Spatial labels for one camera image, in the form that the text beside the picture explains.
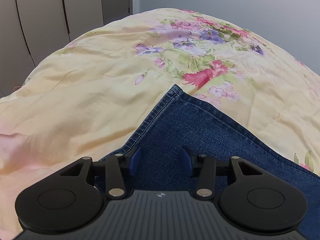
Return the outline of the blue denim jeans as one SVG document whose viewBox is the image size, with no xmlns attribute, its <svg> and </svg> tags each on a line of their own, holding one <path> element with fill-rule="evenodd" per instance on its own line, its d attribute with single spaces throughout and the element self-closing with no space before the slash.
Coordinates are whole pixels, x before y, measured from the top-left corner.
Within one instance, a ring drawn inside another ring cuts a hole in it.
<svg viewBox="0 0 320 240">
<path fill-rule="evenodd" d="M 142 150 L 136 174 L 125 180 L 128 198 L 112 201 L 100 239 L 319 239 L 319 176 L 282 157 L 207 102 L 173 86 L 117 150 Z M 183 147 L 219 161 L 239 156 L 298 188 L 307 212 L 293 231 L 243 231 L 214 202 L 193 196 L 198 179 L 180 160 Z"/>
</svg>

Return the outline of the yellow floral bed quilt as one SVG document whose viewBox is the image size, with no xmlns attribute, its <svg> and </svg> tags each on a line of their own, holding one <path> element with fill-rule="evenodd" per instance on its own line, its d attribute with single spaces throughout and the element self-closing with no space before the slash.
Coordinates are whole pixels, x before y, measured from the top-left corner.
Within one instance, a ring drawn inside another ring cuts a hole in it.
<svg viewBox="0 0 320 240">
<path fill-rule="evenodd" d="M 1 239 L 21 232 L 23 189 L 119 148 L 173 85 L 319 176 L 319 75 L 250 30 L 155 9 L 81 35 L 1 98 Z"/>
</svg>

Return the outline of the beige wardrobe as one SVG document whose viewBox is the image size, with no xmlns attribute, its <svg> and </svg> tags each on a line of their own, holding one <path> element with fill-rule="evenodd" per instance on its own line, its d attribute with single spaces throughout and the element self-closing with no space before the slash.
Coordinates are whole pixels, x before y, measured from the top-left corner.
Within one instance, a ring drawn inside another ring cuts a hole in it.
<svg viewBox="0 0 320 240">
<path fill-rule="evenodd" d="M 1 96 L 48 55 L 132 14 L 132 0 L 1 0 Z"/>
</svg>

